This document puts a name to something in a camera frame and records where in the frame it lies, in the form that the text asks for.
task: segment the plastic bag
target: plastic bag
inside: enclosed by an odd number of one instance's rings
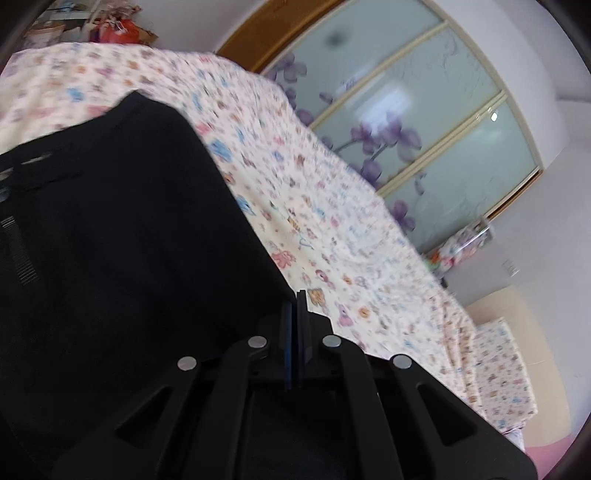
[[[128,18],[123,20],[105,20],[99,26],[100,43],[137,43],[139,29]]]

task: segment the bed cover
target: bed cover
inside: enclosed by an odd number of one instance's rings
[[[331,318],[335,333],[370,355],[407,353],[502,432],[535,414],[515,342],[499,353],[498,370],[481,348],[498,331],[481,332],[475,345],[472,320],[427,271],[382,199],[261,76],[212,54],[143,46],[63,43],[19,52],[0,77],[0,154],[98,116],[132,90],[188,119],[289,285],[307,291],[309,309]]]

